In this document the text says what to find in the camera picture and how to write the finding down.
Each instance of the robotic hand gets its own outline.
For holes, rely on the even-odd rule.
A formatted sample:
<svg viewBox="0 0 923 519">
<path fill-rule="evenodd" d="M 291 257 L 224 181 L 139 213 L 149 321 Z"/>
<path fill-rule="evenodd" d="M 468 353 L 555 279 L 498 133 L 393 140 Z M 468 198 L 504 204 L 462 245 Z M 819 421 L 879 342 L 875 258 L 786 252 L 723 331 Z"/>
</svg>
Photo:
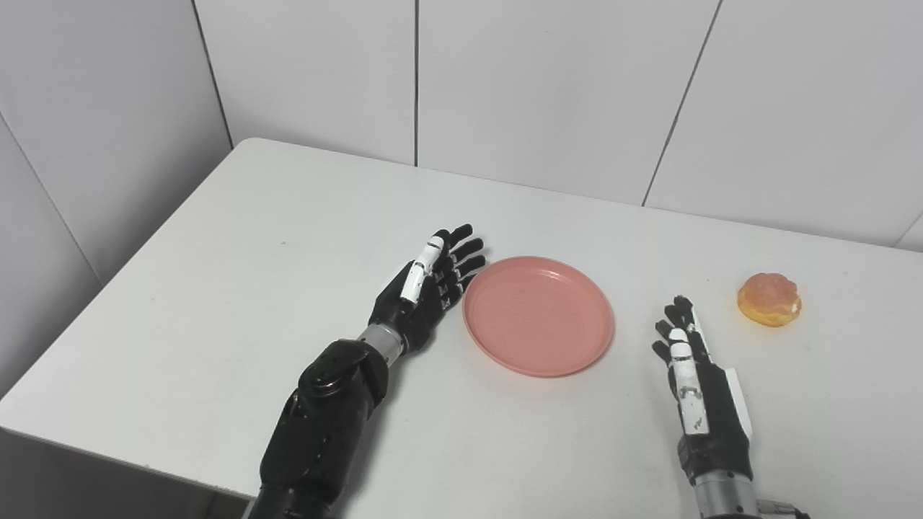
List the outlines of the robotic hand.
<svg viewBox="0 0 923 519">
<path fill-rule="evenodd" d="M 366 421 L 388 390 L 388 369 L 420 350 L 486 264 L 469 224 L 433 235 L 375 301 L 356 340 L 336 341 L 305 369 L 272 433 L 250 519 L 321 519 L 340 497 Z"/>
<path fill-rule="evenodd" d="M 758 501 L 749 461 L 752 426 L 737 372 L 714 364 L 692 303 L 677 296 L 656 329 L 653 351 L 666 362 L 683 437 L 679 462 L 695 489 L 702 519 L 759 519 L 761 513 L 810 519 L 788 503 Z"/>
</svg>

